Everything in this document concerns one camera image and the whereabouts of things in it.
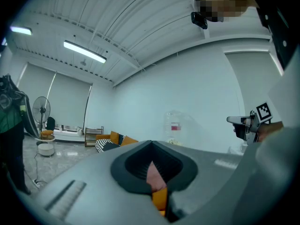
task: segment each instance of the white ottoman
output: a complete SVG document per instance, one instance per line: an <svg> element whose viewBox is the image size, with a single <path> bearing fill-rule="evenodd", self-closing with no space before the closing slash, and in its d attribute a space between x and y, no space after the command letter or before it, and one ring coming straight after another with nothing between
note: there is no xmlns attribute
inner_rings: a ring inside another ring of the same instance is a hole
<svg viewBox="0 0 300 225"><path fill-rule="evenodd" d="M54 153L54 146L50 143L38 145L38 152L43 156L51 156Z"/></svg>

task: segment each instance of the gray floor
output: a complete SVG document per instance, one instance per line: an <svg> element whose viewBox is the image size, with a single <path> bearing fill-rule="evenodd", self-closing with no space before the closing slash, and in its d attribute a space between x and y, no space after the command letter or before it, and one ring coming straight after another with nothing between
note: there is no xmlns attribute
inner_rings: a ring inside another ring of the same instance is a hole
<svg viewBox="0 0 300 225"><path fill-rule="evenodd" d="M95 147L86 148L84 144L73 144L63 142L53 142L55 153L51 157L44 157L37 153L36 140L25 136L23 141L23 161L25 165L25 183L31 191L31 197L35 197L39 190L43 189L47 184L39 182L40 188L37 188L31 180L43 180L47 183L52 181L56 176L78 163L83 158L97 153Z"/></svg>

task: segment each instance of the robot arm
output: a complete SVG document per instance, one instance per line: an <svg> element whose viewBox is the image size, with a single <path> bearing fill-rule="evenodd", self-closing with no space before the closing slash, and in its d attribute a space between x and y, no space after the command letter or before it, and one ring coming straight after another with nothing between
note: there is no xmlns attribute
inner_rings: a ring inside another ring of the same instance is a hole
<svg viewBox="0 0 300 225"><path fill-rule="evenodd" d="M257 142L260 125L270 121L272 117L270 108L265 102L252 110L249 117L227 117L227 122L233 124L236 136L249 145Z"/></svg>

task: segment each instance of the window blind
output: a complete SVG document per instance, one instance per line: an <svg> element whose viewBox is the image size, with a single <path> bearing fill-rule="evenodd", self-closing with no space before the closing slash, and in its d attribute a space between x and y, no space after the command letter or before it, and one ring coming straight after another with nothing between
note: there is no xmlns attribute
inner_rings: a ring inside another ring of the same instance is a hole
<svg viewBox="0 0 300 225"><path fill-rule="evenodd" d="M27 64L18 88L28 96L31 110L38 97L47 97L54 75L53 71Z"/></svg>
<svg viewBox="0 0 300 225"><path fill-rule="evenodd" d="M57 73L48 100L56 124L82 127L91 84Z"/></svg>
<svg viewBox="0 0 300 225"><path fill-rule="evenodd" d="M280 117L270 102L268 92L279 81L281 75L268 52L237 52L226 54L240 85L244 100L245 115L256 106L268 101L273 120Z"/></svg>

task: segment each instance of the camera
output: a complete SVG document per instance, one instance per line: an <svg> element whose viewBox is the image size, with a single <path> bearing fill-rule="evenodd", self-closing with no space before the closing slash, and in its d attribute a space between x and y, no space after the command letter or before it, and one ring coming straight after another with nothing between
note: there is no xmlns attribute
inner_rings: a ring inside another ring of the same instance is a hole
<svg viewBox="0 0 300 225"><path fill-rule="evenodd" d="M200 13L192 12L191 19L192 19L193 24L196 24L197 26L199 26L202 29L207 29L207 20Z"/></svg>

